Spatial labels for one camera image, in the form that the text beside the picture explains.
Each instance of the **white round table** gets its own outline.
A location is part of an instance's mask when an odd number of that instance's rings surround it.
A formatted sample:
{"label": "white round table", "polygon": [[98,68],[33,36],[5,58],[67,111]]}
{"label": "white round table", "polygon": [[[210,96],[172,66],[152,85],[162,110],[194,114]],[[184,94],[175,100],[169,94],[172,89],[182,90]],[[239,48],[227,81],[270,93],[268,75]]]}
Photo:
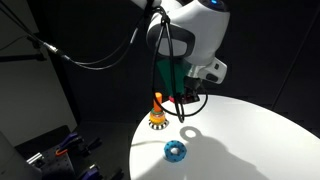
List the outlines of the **white round table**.
{"label": "white round table", "polygon": [[[185,106],[186,113],[201,102]],[[174,111],[174,104],[164,107]],[[130,150],[132,180],[320,180],[320,140],[290,120],[245,101],[209,95],[206,107],[180,123],[166,114],[163,130],[138,126]],[[165,159],[164,146],[182,142],[186,157]]]}

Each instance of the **dark wall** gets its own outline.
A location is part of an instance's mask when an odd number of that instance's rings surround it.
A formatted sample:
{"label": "dark wall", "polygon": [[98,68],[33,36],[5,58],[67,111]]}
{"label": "dark wall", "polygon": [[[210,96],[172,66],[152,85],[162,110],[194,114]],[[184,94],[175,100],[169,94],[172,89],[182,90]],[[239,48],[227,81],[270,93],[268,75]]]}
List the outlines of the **dark wall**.
{"label": "dark wall", "polygon": [[[217,56],[229,66],[228,75],[221,85],[205,85],[210,94],[270,108],[320,3],[225,2],[231,18]],[[129,0],[43,0],[40,6],[56,44],[74,59],[84,61],[112,52],[142,13]],[[320,126],[320,115],[316,114],[320,97],[316,69],[319,20],[316,24],[318,30],[313,28],[275,108],[294,121],[304,121],[301,125],[306,128]],[[125,61],[113,69],[94,72],[64,62],[82,119],[134,122],[143,117],[151,102],[150,65],[151,52],[143,32]]]}

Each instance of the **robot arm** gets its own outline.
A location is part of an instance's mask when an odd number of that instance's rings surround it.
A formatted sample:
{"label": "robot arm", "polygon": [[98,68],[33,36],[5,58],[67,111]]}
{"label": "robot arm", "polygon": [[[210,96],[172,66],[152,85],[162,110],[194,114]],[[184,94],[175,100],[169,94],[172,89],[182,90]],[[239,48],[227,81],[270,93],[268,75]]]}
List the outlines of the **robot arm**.
{"label": "robot arm", "polygon": [[[141,8],[146,5],[141,0],[132,0]],[[177,0],[155,1],[153,6],[162,6],[170,17],[173,54],[182,58],[190,69],[186,74],[190,78],[200,78],[220,84],[227,66],[215,57],[224,37],[230,13],[221,0],[193,0],[183,6]],[[155,14],[147,32],[147,44],[154,49],[161,29],[161,15]],[[167,37],[164,35],[159,54],[168,57]]]}

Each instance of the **blue ring object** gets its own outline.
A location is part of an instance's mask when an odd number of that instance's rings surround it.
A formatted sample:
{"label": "blue ring object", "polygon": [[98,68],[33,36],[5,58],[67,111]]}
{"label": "blue ring object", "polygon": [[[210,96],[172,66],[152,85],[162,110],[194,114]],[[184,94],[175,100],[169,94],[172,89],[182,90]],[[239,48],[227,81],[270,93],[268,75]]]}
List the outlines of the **blue ring object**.
{"label": "blue ring object", "polygon": [[[178,154],[173,154],[171,152],[172,148],[179,149]],[[179,162],[181,161],[187,154],[187,148],[179,141],[169,141],[164,147],[164,153],[166,158],[170,162]]]}

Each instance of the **black background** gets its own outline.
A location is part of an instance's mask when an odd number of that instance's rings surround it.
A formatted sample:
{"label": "black background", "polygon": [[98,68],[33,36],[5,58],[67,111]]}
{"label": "black background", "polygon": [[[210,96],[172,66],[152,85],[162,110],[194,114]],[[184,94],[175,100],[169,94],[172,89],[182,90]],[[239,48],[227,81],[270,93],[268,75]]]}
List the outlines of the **black background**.
{"label": "black background", "polygon": [[[111,53],[143,13],[129,0],[28,2],[40,33],[79,61]],[[210,94],[235,97],[270,109],[320,2],[225,0],[225,3],[231,17],[217,57],[228,65],[228,74],[221,85],[205,85]],[[275,106],[275,112],[315,134],[320,129],[319,32],[317,17]],[[96,72],[69,62],[56,64],[65,91],[69,92],[66,93],[69,101],[77,106],[76,117],[101,122],[141,120],[151,107],[151,56],[142,30],[124,62],[115,68]],[[157,86],[162,89],[161,81],[157,81]]]}

